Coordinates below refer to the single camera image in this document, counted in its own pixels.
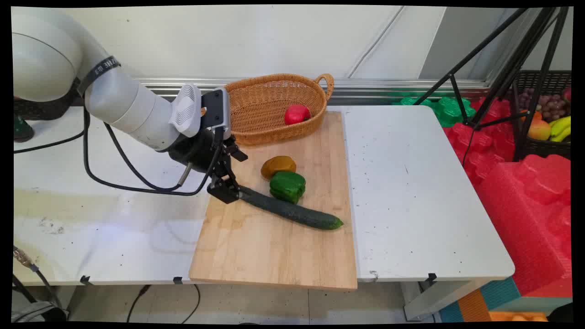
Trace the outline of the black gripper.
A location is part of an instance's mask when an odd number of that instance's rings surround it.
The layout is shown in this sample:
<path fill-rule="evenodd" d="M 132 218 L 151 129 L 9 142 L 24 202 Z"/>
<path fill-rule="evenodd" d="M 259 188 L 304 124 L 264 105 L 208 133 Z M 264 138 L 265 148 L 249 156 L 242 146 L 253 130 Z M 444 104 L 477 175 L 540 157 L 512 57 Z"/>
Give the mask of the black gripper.
<path fill-rule="evenodd" d="M 185 166 L 192 163 L 192 170 L 199 173 L 206 173 L 209 165 L 212 165 L 207 192 L 223 203 L 230 204 L 240 199 L 240 187 L 232 163 L 244 162 L 248 157 L 236 143 L 235 137 L 228 137 L 222 142 L 218 159 L 213 162 L 218 145 L 213 131 L 204 129 L 194 137 L 181 135 L 169 148 L 168 154 L 171 159 Z"/>

